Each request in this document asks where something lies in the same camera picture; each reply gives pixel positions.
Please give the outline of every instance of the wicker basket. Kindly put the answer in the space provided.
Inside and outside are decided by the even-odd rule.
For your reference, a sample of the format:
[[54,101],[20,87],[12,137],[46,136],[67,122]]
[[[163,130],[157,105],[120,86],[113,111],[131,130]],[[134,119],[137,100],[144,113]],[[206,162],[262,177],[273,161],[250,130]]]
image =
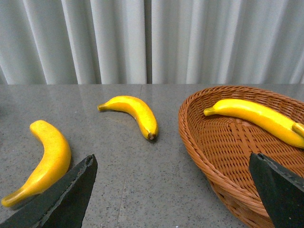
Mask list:
[[302,123],[304,103],[254,87],[217,86],[194,93],[179,110],[183,143],[220,200],[249,227],[274,227],[248,169],[250,154],[261,152],[304,177],[304,152],[253,123],[233,117],[204,115],[205,108],[224,98],[254,101]]

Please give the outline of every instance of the yellow banana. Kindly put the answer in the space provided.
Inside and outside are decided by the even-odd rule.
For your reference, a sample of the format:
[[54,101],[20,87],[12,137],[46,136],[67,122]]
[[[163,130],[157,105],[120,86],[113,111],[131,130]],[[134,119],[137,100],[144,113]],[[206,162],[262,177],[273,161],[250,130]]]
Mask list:
[[25,184],[1,201],[11,207],[27,197],[40,194],[65,175],[71,161],[71,150],[62,133],[51,124],[38,120],[30,125],[33,135],[44,146],[43,157]]
[[154,139],[158,134],[158,124],[150,107],[141,99],[133,96],[116,96],[104,104],[100,104],[98,110],[115,110],[126,112],[137,121],[143,136]]
[[304,148],[304,128],[287,116],[264,105],[242,99],[222,99],[204,110],[204,115],[213,114],[238,117],[262,127],[283,142]]

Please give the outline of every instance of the gray countertop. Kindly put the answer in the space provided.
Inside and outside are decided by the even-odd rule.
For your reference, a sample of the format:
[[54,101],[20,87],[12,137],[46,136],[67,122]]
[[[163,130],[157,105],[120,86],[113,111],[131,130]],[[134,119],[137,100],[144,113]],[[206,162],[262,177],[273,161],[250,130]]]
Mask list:
[[[74,166],[95,154],[98,172],[84,228],[241,228],[188,155],[178,110],[215,85],[0,85],[0,197],[26,181],[43,155],[29,125],[43,119],[68,139]],[[254,85],[304,100],[303,85]],[[153,110],[159,136],[144,139],[128,114],[97,105],[133,95]],[[16,211],[0,206],[0,222]]]

